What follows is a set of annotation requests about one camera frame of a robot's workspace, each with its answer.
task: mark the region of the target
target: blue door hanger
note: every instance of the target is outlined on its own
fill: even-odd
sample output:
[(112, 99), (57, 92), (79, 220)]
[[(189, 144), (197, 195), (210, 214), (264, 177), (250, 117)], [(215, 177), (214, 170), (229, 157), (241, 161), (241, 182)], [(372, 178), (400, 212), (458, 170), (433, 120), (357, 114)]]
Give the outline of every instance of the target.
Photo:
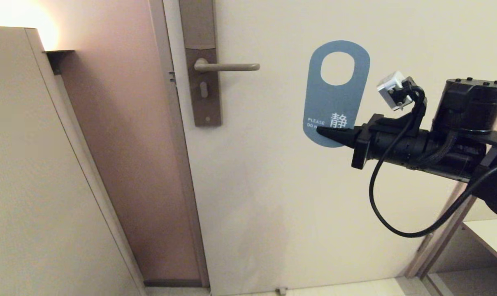
[[(346, 53), (354, 59), (353, 76), (340, 86), (326, 83), (321, 74), (323, 59), (334, 52)], [(342, 146), (319, 135), (316, 127), (353, 128), (369, 74), (369, 63), (367, 51), (351, 41), (332, 41), (314, 51), (309, 63), (303, 111), (303, 131), (314, 143), (330, 148)]]

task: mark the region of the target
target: chinese character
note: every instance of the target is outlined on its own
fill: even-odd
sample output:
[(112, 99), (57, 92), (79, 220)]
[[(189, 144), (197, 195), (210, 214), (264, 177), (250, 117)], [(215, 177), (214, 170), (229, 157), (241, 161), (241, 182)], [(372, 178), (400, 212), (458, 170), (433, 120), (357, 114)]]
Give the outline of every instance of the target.
[(343, 114), (333, 113), (331, 116), (331, 127), (342, 129), (347, 125), (347, 117)]

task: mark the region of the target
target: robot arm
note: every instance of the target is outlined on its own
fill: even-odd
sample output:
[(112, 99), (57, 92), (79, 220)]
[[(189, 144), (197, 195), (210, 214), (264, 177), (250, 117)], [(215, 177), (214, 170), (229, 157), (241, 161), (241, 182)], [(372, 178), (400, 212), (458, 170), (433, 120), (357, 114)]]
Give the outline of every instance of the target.
[[(379, 160), (369, 184), (371, 206), (391, 231), (406, 237), (425, 236), (440, 227), (471, 195), (484, 200), (497, 214), (497, 81), (449, 79), (442, 92), (431, 131), (420, 129), (425, 115), (425, 92), (411, 77), (396, 72), (383, 79), (378, 91), (393, 109), (414, 103), (400, 118), (374, 114), (354, 129), (317, 128), (317, 132), (354, 149), (351, 166), (362, 169), (367, 160)], [(382, 163), (401, 165), (468, 183), (468, 187), (433, 225), (414, 233), (393, 228), (374, 202), (374, 182)]]

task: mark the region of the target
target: lever handle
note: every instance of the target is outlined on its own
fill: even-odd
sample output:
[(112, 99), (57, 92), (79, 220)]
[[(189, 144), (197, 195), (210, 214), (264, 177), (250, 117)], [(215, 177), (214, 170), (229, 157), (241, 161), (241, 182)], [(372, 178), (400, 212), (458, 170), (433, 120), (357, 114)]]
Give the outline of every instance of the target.
[(257, 71), (260, 69), (260, 64), (209, 64), (204, 58), (198, 58), (194, 69), (198, 72)]

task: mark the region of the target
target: pink wall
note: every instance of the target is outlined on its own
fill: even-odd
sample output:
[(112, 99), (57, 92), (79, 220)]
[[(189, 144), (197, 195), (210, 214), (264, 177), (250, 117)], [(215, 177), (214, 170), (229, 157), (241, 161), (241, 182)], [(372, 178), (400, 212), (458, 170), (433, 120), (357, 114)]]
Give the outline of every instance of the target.
[(145, 279), (198, 280), (148, 1), (38, 4), (76, 50), (63, 79)]

